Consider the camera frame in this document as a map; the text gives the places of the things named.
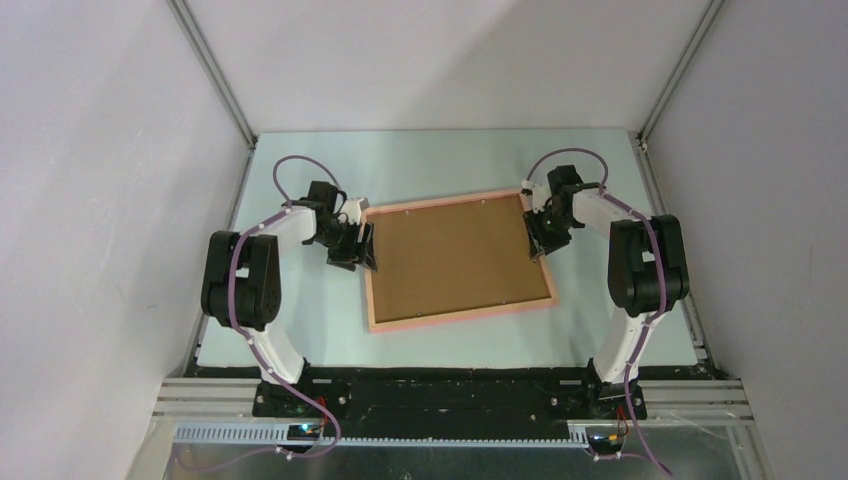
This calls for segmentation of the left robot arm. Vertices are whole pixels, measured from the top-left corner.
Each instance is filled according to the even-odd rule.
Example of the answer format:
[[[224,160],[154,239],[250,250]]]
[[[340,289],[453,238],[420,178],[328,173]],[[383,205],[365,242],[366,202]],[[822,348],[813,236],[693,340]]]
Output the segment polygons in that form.
[[[262,379],[282,385],[277,402],[292,416],[312,411],[316,390],[299,379],[305,358],[272,326],[283,297],[280,259],[295,247],[318,244],[330,266],[376,270],[375,227],[364,217],[368,206],[365,197],[348,197],[330,182],[314,181],[306,196],[284,202],[258,225],[210,237],[202,312],[245,339]]]

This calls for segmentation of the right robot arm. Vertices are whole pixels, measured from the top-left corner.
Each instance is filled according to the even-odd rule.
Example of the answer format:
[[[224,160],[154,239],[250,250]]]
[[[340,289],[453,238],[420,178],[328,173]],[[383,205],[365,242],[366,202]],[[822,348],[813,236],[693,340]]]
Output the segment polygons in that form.
[[[585,411],[606,418],[628,398],[656,325],[690,291],[679,220],[649,217],[600,183],[585,183],[572,165],[550,171],[544,184],[525,179],[521,194],[529,255],[550,255],[589,227],[608,241],[607,289],[615,306],[602,346],[587,365]]]

